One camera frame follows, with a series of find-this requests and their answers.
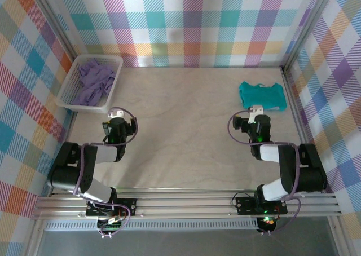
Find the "teal printed t-shirt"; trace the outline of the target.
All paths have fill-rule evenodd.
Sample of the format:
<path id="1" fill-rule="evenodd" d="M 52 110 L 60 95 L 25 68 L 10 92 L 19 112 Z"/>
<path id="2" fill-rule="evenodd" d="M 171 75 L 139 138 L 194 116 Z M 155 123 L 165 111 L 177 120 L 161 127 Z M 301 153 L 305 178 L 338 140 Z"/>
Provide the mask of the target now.
<path id="1" fill-rule="evenodd" d="M 245 109 L 255 105 L 261 105 L 268 111 L 284 111 L 287 108 L 283 86 L 278 83 L 265 86 L 263 84 L 251 85 L 244 81 L 239 86 L 239 94 Z"/>

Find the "white plastic mesh basket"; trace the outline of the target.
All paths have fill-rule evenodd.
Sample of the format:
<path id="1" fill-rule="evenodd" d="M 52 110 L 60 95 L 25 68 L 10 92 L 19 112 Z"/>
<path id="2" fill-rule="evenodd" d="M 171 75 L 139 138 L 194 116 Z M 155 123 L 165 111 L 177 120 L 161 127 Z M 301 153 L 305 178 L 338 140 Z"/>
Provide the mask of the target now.
<path id="1" fill-rule="evenodd" d="M 108 96 L 102 96 L 95 106 L 75 105 L 76 97 L 82 92 L 79 67 L 95 59 L 100 65 L 106 65 L 115 72 L 115 79 Z M 75 58 L 56 97 L 56 105 L 74 112 L 107 113 L 113 101 L 113 93 L 120 77 L 123 59 L 120 56 L 83 54 Z"/>

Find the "purple crumpled t-shirt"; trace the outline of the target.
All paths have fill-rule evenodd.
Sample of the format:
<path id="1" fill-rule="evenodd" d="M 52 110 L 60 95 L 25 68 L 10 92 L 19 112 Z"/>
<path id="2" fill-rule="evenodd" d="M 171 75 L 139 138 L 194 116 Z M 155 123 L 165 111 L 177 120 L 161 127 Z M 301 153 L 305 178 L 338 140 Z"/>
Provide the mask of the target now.
<path id="1" fill-rule="evenodd" d="M 109 65 L 99 64 L 91 59 L 79 67 L 82 90 L 75 98 L 74 105 L 96 106 L 102 96 L 108 96 L 116 73 Z"/>

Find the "circuit board with LEDs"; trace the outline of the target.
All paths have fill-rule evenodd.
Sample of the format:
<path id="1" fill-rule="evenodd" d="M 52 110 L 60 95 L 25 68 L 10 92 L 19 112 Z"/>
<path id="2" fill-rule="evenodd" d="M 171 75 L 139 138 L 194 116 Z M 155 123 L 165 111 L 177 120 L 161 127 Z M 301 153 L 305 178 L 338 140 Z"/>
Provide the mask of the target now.
<path id="1" fill-rule="evenodd" d="M 275 217 L 257 218 L 257 231 L 260 233 L 272 232 L 276 229 L 277 219 Z"/>

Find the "green terminal circuit board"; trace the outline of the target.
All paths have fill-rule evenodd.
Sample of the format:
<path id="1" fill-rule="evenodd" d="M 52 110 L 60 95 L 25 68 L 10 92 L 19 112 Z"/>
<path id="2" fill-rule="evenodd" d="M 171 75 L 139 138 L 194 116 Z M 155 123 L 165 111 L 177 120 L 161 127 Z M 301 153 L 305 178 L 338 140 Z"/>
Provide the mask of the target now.
<path id="1" fill-rule="evenodd" d="M 109 234 L 121 228 L 124 220 L 124 218 L 120 218 L 119 216 L 107 219 L 98 219 L 96 226 L 99 232 L 102 231 L 105 234 Z"/>

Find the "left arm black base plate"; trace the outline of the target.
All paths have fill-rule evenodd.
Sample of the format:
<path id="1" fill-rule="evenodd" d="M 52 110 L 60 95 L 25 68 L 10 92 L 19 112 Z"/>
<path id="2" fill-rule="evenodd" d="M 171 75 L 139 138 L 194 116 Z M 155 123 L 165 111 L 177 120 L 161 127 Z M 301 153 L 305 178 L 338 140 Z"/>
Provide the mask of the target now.
<path id="1" fill-rule="evenodd" d="M 94 203 L 94 202 L 86 202 L 86 216 L 91 217 L 113 217 L 113 216 L 121 216 L 124 217 L 128 215 L 127 210 L 119 207 L 119 205 L 126 206 L 130 209 L 130 215 L 134 216 L 137 208 L 137 200 L 135 198 L 117 198 L 110 203 Z"/>

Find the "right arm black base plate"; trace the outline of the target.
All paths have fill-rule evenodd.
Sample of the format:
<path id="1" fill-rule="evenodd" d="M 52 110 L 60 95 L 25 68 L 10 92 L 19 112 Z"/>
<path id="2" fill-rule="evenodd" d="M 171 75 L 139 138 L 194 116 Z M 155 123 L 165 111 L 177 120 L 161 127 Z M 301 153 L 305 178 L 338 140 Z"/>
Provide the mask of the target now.
<path id="1" fill-rule="evenodd" d="M 288 213 L 286 204 L 281 201 L 256 202 L 252 197 L 237 197 L 236 209 L 238 215 L 283 215 Z"/>

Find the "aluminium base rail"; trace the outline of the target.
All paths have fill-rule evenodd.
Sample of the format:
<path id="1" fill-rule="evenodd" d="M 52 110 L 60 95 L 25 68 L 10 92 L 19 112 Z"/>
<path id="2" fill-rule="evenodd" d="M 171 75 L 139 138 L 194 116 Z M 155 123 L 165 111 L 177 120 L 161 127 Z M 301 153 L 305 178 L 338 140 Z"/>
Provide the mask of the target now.
<path id="1" fill-rule="evenodd" d="M 227 190 L 126 189 L 119 198 L 135 198 L 134 219 L 236 218 L 236 192 Z M 310 193 L 284 203 L 281 217 L 331 217 L 341 215 L 335 195 Z M 85 200 L 70 193 L 38 199 L 34 219 L 84 219 Z"/>

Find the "aluminium frame post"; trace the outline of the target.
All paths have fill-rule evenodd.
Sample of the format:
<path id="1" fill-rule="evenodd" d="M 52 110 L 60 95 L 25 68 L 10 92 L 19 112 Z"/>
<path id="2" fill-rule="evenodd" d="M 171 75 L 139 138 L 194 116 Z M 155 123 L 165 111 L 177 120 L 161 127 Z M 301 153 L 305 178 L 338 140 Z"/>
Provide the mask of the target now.
<path id="1" fill-rule="evenodd" d="M 61 23 L 53 11 L 50 3 L 48 0 L 35 0 L 38 4 L 40 10 L 44 14 L 50 28 L 53 30 L 54 34 L 58 38 L 59 42 L 61 43 L 64 51 L 67 53 L 71 61 L 73 61 L 77 57 L 77 53 L 72 46 L 70 40 L 68 39 L 64 28 L 61 26 Z"/>
<path id="2" fill-rule="evenodd" d="M 296 39 L 294 46 L 292 47 L 288 57 L 285 60 L 285 63 L 281 65 L 281 71 L 284 75 L 286 75 L 294 62 L 297 60 L 302 47 L 304 46 L 307 38 L 311 34 L 312 30 L 314 29 L 316 23 L 318 22 L 322 12 L 324 11 L 327 3 L 329 0 L 315 0 L 315 4 L 309 15 L 307 16 L 304 25 L 300 31 L 298 38 Z"/>

